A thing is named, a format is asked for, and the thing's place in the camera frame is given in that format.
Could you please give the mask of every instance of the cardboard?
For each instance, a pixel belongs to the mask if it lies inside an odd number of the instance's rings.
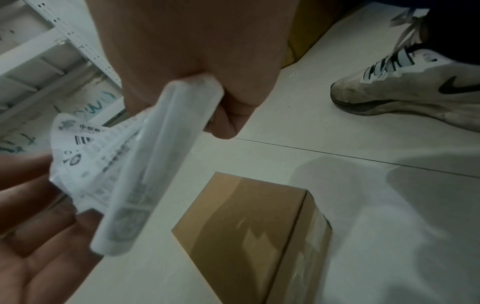
[[[300,0],[293,20],[283,67],[297,62],[337,21],[343,11],[339,0]]]
[[[223,304],[310,303],[332,234],[304,189],[215,173],[172,230]]]

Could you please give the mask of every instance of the white sneaker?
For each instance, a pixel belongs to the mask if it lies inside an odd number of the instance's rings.
[[[413,13],[409,10],[392,19],[394,26],[411,24],[392,53],[332,84],[332,101],[353,114],[414,112],[480,132],[480,66],[428,49],[420,41],[423,18],[413,17]]]

